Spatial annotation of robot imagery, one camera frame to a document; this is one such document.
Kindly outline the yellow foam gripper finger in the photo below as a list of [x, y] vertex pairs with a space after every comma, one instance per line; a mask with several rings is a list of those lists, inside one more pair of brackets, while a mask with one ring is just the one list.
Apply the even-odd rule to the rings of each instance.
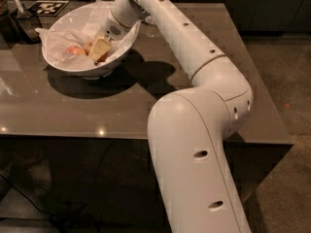
[[88, 56], [91, 57], [94, 62], [103, 62], [111, 48], [112, 44], [107, 39], [98, 37], [90, 42]]

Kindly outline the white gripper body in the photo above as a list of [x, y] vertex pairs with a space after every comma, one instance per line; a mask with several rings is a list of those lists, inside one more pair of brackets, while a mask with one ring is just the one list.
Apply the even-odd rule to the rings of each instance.
[[120, 41], [130, 31], [130, 27], [122, 25], [108, 12], [101, 21], [100, 31], [109, 41]]

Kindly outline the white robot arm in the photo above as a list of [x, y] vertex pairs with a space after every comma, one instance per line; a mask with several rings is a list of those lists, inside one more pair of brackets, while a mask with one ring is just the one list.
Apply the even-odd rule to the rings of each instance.
[[115, 0], [102, 22], [120, 40], [150, 16], [191, 86], [160, 98], [148, 119], [148, 141], [173, 233], [252, 233], [223, 142], [253, 104], [235, 64], [170, 0]]

